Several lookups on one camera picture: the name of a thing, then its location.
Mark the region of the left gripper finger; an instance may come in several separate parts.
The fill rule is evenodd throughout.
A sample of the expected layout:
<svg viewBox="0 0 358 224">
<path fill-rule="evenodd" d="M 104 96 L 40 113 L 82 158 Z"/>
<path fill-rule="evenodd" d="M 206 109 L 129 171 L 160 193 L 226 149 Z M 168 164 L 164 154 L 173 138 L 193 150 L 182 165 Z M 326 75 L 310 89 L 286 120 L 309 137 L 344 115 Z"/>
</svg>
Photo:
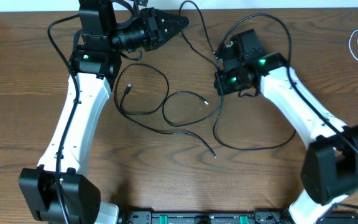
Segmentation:
<svg viewBox="0 0 358 224">
<path fill-rule="evenodd" d="M 158 29 L 158 44 L 159 45 L 166 44 L 169 40 L 171 40 L 173 37 L 178 35 L 183 29 L 185 29 L 185 26 L 174 27 L 172 29 L 167 29 L 167 28 L 163 28 L 163 27 L 159 28 Z"/>
<path fill-rule="evenodd" d="M 157 9 L 157 17 L 165 28 L 185 28 L 189 20 L 185 16 L 179 16 Z"/>
</svg>

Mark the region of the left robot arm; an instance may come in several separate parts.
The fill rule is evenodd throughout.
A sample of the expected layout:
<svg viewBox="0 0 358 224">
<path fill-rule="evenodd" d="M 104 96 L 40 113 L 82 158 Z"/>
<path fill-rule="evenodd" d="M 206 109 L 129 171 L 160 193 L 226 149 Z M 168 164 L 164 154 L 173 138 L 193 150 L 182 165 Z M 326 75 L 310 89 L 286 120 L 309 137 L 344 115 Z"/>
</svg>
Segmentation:
<svg viewBox="0 0 358 224">
<path fill-rule="evenodd" d="M 146 1 L 122 1 L 130 18 L 118 22 L 114 3 L 81 1 L 73 51 L 65 59 L 68 92 L 57 128 L 37 167 L 25 168 L 19 187 L 33 218 L 48 223 L 120 223 L 119 207 L 103 202 L 88 178 L 94 132 L 108 101 L 121 60 L 129 52 L 158 49 L 188 24 Z"/>
</svg>

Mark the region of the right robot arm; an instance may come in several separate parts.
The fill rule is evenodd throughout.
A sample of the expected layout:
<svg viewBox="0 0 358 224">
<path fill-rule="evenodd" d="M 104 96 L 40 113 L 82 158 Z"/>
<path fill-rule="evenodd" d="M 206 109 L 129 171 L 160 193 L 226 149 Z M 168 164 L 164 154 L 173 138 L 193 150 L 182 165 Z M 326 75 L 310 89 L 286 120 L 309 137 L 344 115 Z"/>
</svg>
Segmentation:
<svg viewBox="0 0 358 224">
<path fill-rule="evenodd" d="M 322 223 L 332 209 L 358 191 L 358 125 L 350 127 L 330 113 L 302 84 L 290 59 L 268 54 L 255 30 L 230 38 L 217 52 L 223 69 L 214 83 L 219 95 L 254 88 L 270 100 L 301 137 L 306 156 L 303 191 L 281 223 Z"/>
</svg>

